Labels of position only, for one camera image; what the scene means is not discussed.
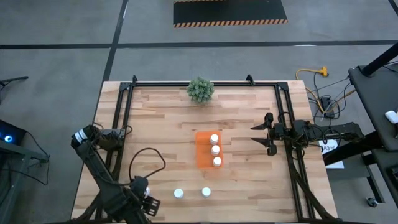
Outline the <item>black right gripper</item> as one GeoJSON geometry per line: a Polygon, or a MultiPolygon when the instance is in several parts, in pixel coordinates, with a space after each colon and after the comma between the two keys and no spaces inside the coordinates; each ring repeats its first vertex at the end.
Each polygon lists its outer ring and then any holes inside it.
{"type": "Polygon", "coordinates": [[[267,148],[267,155],[274,156],[277,154],[277,146],[274,144],[274,140],[281,141],[284,135],[284,125],[282,123],[276,123],[272,125],[274,117],[272,113],[266,113],[264,122],[260,125],[254,126],[251,130],[265,130],[268,129],[267,138],[251,138],[251,140],[262,144],[267,148]]]}

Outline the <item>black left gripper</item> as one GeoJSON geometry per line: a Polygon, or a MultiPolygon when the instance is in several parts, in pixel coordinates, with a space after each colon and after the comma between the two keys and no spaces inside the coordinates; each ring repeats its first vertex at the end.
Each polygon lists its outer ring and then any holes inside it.
{"type": "Polygon", "coordinates": [[[160,200],[151,195],[149,181],[145,177],[135,176],[130,184],[130,189],[136,196],[142,211],[150,216],[156,216],[160,208],[160,200]]]}

